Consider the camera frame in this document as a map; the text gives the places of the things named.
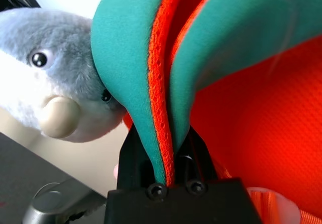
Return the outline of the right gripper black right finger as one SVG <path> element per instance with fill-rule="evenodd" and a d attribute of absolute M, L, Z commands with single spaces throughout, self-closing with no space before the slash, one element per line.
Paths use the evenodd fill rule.
<path fill-rule="evenodd" d="M 203 182 L 217 180 L 212 158 L 201 136 L 190 127 L 188 135 L 176 154 L 176 184 L 198 179 Z"/>

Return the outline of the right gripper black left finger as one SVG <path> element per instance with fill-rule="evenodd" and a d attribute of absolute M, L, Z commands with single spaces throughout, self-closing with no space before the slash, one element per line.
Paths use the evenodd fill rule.
<path fill-rule="evenodd" d="M 135 126 L 132 125 L 119 154 L 117 189 L 143 188 L 147 190 L 154 183 L 155 177 L 152 163 L 141 143 Z"/>

